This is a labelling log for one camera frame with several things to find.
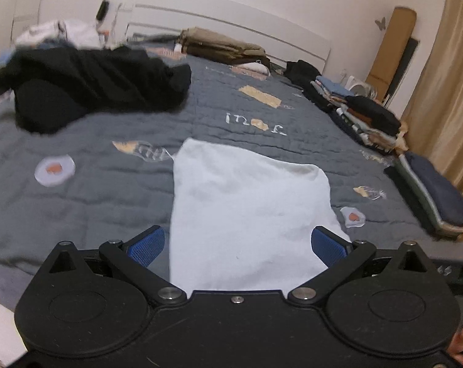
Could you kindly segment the brown wooden board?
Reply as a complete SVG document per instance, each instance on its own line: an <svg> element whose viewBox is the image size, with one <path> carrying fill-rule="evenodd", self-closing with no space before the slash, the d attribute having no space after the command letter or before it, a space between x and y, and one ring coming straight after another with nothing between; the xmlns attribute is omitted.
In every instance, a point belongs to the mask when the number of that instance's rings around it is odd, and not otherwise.
<svg viewBox="0 0 463 368"><path fill-rule="evenodd" d="M416 22L417 13L411 8L394 9L366 78L366 82L376 90L376 101L379 103L393 95L407 69L416 48L416 42L412 39Z"/></svg>

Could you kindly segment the white t-shirt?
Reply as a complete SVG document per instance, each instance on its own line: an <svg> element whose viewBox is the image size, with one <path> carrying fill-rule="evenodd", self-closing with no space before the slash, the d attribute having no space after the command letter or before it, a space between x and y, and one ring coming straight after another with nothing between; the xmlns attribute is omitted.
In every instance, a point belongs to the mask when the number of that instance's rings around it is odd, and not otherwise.
<svg viewBox="0 0 463 368"><path fill-rule="evenodd" d="M170 281L194 291L288 293L325 270L311 233L348 238L314 164L187 139L173 164Z"/></svg>

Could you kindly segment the light grey hoodie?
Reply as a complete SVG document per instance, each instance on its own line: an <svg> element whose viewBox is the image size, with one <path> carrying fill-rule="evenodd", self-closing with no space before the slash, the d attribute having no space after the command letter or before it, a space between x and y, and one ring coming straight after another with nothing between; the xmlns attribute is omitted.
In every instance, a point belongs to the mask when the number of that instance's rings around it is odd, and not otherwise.
<svg viewBox="0 0 463 368"><path fill-rule="evenodd" d="M53 20L33 25L14 39L17 47L34 47L43 42L68 43L77 49L102 49L100 35L92 23L78 19Z"/></svg>

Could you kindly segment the beige curtain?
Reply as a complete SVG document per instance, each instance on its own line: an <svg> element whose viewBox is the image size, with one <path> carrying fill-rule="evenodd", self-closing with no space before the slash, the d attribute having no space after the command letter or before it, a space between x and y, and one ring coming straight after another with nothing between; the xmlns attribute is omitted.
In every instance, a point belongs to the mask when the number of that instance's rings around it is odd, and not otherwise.
<svg viewBox="0 0 463 368"><path fill-rule="evenodd" d="M428 158L463 195L463 0L446 0L403 119L409 149Z"/></svg>

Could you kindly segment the stack of folded clothes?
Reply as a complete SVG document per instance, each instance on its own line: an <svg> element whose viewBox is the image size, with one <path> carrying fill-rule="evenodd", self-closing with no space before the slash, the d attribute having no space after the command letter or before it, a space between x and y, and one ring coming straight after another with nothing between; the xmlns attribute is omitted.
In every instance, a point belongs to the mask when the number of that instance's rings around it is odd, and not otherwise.
<svg viewBox="0 0 463 368"><path fill-rule="evenodd" d="M384 155L408 151L406 124L376 101L321 76L302 60L287 62L284 76L357 143Z"/></svg>

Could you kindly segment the navy folded duvet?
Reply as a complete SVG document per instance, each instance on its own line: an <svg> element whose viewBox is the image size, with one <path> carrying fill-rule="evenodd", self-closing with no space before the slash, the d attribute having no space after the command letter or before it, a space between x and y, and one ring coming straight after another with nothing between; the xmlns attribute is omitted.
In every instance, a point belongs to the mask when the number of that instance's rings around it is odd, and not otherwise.
<svg viewBox="0 0 463 368"><path fill-rule="evenodd" d="M393 159L391 169L408 191L408 204L418 209L432 233L444 238L463 235L463 196L430 160L407 151Z"/></svg>

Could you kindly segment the white pillow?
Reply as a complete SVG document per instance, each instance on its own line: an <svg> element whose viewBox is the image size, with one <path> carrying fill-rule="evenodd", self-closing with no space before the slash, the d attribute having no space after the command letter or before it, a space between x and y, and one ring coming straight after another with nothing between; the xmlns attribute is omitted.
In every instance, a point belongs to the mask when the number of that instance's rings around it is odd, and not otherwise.
<svg viewBox="0 0 463 368"><path fill-rule="evenodd" d="M242 63L236 65L236 67L240 69L245 69L248 71L253 71L255 73L259 73L264 76L269 76L270 75L270 69L263 65L262 63L259 62L247 62L247 63Z"/></svg>

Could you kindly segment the folded brown blanket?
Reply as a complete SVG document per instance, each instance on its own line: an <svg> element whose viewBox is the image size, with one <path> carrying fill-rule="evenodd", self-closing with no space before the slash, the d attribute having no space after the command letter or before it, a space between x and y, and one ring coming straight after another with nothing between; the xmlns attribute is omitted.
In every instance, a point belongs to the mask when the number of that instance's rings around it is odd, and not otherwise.
<svg viewBox="0 0 463 368"><path fill-rule="evenodd" d="M213 62L239 65L258 62L270 69L264 48L204 28L188 28L178 36L181 52Z"/></svg>

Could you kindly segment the grey quilted bedspread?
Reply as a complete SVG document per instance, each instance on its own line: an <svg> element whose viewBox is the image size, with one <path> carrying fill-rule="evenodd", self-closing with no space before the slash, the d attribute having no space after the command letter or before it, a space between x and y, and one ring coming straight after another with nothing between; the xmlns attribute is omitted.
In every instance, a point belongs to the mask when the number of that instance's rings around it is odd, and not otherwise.
<svg viewBox="0 0 463 368"><path fill-rule="evenodd" d="M170 223L172 160L188 139L229 144L328 176L331 205L359 209L349 234L380 248L417 241L427 255L463 261L463 243L432 237L398 186L392 159L348 137L281 76L264 80L187 57L192 84L172 112L83 117L51 135L19 128L0 96L0 304L13 308L52 247L94 248Z"/></svg>

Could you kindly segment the white bed headboard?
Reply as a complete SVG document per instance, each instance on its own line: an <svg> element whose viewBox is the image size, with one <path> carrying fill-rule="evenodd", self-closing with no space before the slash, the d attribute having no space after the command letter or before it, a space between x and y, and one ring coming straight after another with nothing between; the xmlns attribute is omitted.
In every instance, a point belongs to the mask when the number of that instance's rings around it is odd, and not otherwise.
<svg viewBox="0 0 463 368"><path fill-rule="evenodd" d="M230 0L135 0L125 35L178 35L187 28L205 28L266 51L271 62L303 60L324 70L330 41L273 14Z"/></svg>

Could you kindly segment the black clothes pile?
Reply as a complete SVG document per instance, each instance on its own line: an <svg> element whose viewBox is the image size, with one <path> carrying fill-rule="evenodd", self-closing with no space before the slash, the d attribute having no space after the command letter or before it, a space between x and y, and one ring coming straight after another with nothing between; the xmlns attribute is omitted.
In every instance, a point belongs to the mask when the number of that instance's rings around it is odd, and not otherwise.
<svg viewBox="0 0 463 368"><path fill-rule="evenodd" d="M98 112L177 110L191 84L189 65L127 47L25 49L0 68L0 92L13 91L18 126L39 134Z"/></svg>

